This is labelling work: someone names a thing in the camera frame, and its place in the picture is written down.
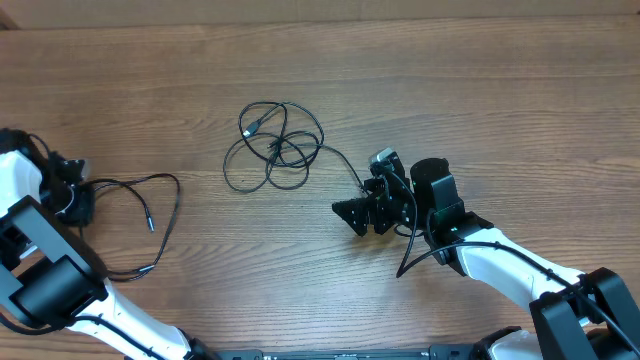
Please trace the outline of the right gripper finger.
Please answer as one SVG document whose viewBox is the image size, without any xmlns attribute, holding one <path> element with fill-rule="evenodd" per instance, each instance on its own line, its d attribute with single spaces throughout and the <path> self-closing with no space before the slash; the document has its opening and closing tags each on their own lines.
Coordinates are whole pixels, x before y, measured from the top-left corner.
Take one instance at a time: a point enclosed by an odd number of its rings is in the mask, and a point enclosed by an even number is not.
<svg viewBox="0 0 640 360">
<path fill-rule="evenodd" d="M 389 196 L 389 182 L 387 176 L 382 173 L 365 180 L 362 185 L 362 190 L 367 196 L 387 198 Z"/>
<path fill-rule="evenodd" d="M 364 236 L 368 232 L 369 201 L 366 198 L 335 202 L 332 204 L 332 210 L 358 236 Z"/>
</svg>

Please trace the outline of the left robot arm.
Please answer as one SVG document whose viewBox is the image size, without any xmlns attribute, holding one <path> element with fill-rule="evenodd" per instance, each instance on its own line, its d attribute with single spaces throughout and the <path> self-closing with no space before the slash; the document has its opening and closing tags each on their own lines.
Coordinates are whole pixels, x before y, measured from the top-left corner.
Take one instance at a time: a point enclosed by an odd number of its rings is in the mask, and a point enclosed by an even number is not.
<svg viewBox="0 0 640 360">
<path fill-rule="evenodd" d="M 154 263 L 107 268 L 84 241 L 95 193 L 135 181 L 88 177 L 83 159 L 68 160 L 37 135 L 1 131 L 1 323 L 41 336 L 68 329 L 92 336 L 128 359 L 215 359 L 183 330 L 137 307 L 115 287 L 138 280 Z"/>
</svg>

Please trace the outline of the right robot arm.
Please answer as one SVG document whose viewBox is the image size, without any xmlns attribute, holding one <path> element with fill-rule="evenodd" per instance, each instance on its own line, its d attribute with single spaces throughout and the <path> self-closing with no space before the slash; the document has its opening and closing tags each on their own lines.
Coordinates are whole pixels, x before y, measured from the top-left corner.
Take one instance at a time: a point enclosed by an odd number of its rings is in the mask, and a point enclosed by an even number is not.
<svg viewBox="0 0 640 360">
<path fill-rule="evenodd" d="M 431 359 L 636 359 L 639 307 L 613 271 L 557 265 L 519 246 L 466 210 L 449 163 L 428 158 L 405 170 L 397 154 L 371 160 L 363 197 L 332 210 L 359 236 L 404 226 L 428 252 L 403 257 L 403 276 L 430 257 L 480 281 L 526 310 L 535 330 L 503 328 L 470 345 L 431 347 Z"/>
</svg>

